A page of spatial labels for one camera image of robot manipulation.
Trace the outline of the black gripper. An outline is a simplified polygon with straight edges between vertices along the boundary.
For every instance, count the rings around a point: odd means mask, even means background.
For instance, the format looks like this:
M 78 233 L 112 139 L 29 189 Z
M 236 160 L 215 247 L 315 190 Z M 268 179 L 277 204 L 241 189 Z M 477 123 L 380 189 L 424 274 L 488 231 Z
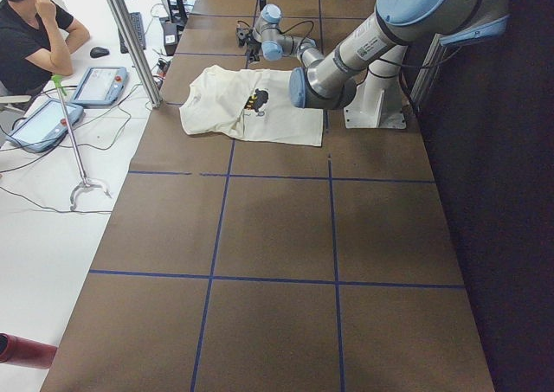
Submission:
M 259 61 L 261 52 L 261 43 L 258 42 L 253 36 L 252 28 L 235 29 L 235 35 L 239 48 L 245 48 L 245 56 L 248 61 Z

